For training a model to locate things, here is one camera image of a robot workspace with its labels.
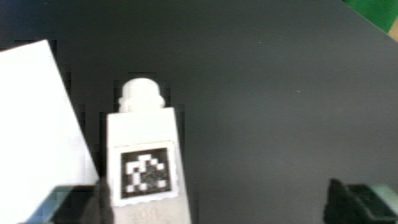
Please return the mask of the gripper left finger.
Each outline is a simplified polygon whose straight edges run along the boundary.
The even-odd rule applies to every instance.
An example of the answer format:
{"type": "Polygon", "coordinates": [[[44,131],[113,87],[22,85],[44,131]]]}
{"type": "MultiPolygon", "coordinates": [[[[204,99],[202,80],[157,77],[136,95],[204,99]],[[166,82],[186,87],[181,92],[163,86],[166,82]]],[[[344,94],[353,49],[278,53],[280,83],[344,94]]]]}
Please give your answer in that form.
{"type": "Polygon", "coordinates": [[[106,180],[56,186],[22,224],[113,224],[106,180]]]}

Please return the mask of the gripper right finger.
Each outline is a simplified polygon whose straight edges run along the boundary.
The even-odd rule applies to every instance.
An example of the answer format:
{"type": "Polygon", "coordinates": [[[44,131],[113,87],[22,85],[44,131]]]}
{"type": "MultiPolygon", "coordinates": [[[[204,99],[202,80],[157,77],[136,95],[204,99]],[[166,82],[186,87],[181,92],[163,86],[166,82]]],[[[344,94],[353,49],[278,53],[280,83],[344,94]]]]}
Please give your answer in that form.
{"type": "Polygon", "coordinates": [[[385,184],[328,182],[324,224],[398,224],[398,193],[385,184]]]}

